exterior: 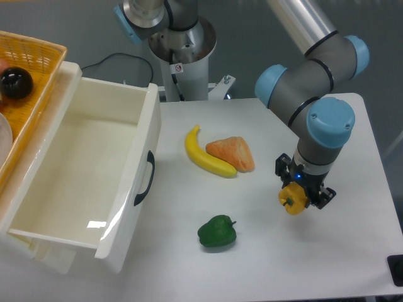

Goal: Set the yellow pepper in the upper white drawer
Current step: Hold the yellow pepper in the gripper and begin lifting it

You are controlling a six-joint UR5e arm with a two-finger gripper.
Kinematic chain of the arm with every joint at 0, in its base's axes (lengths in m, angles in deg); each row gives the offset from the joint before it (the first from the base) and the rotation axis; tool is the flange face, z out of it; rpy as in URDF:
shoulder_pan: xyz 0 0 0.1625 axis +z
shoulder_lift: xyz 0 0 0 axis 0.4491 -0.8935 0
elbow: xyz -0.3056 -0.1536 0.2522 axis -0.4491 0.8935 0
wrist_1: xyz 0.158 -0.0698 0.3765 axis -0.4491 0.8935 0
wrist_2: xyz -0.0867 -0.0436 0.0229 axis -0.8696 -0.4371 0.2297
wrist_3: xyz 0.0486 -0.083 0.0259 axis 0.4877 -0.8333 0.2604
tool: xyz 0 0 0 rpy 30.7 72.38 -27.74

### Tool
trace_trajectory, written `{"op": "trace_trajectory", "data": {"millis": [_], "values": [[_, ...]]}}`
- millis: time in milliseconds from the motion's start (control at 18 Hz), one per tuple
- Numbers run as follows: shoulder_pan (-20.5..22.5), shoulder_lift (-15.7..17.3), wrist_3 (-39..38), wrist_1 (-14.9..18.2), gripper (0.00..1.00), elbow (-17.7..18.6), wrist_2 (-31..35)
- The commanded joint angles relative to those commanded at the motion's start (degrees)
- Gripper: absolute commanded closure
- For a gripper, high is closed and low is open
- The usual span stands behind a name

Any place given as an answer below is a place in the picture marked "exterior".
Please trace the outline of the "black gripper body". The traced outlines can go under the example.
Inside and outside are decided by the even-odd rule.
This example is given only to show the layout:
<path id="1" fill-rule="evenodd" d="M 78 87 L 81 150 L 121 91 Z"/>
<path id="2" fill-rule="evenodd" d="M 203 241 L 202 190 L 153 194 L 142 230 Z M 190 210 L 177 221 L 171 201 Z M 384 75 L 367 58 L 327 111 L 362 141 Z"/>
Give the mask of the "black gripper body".
<path id="1" fill-rule="evenodd" d="M 309 194 L 320 194 L 321 187 L 323 186 L 324 179 L 328 175 L 328 172 L 320 174 L 317 172 L 305 172 L 304 168 L 302 164 L 297 165 L 294 162 L 291 163 L 289 171 L 292 181 L 303 187 L 307 196 Z"/>

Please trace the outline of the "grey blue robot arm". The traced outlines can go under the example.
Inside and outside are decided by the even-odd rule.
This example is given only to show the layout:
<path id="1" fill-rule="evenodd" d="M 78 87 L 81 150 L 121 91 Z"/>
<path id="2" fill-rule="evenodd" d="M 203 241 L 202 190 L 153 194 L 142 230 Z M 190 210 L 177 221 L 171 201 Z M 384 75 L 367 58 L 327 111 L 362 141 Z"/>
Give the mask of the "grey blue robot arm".
<path id="1" fill-rule="evenodd" d="M 258 99 L 298 136 L 294 155 L 280 155 L 275 173 L 283 191 L 298 187 L 304 208 L 321 209 L 335 197 L 324 179 L 355 124 L 351 106 L 329 93 L 361 73 L 370 54 L 363 40 L 341 36 L 313 1 L 268 5 L 305 57 L 295 69 L 267 68 L 254 88 Z M 196 1 L 124 1 L 114 13 L 131 42 L 147 41 L 159 59 L 168 101 L 212 98 L 208 58 L 217 38 L 198 14 Z"/>

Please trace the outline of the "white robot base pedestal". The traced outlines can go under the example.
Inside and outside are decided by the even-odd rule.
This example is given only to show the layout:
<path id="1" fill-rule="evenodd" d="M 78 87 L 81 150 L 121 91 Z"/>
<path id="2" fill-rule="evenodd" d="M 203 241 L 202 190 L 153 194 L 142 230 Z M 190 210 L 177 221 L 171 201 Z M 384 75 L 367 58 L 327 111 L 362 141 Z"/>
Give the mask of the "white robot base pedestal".
<path id="1" fill-rule="evenodd" d="M 235 77 L 209 81 L 209 58 L 217 44 L 212 24 L 199 17 L 186 31 L 164 29 L 149 38 L 151 52 L 159 60 L 167 102 L 225 99 Z"/>

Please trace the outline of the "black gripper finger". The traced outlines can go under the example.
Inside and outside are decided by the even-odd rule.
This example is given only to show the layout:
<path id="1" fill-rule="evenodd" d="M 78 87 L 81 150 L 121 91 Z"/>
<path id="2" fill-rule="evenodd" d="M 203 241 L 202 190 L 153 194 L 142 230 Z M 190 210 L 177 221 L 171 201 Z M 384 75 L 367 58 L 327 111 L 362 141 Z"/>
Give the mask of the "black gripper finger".
<path id="1" fill-rule="evenodd" d="M 319 190 L 308 187 L 305 195 L 309 204 L 321 210 L 336 196 L 336 192 L 329 187 L 320 187 Z"/>
<path id="2" fill-rule="evenodd" d="M 294 181 L 293 172 L 294 161 L 287 154 L 281 154 L 275 161 L 275 174 L 282 182 L 282 189 Z"/>

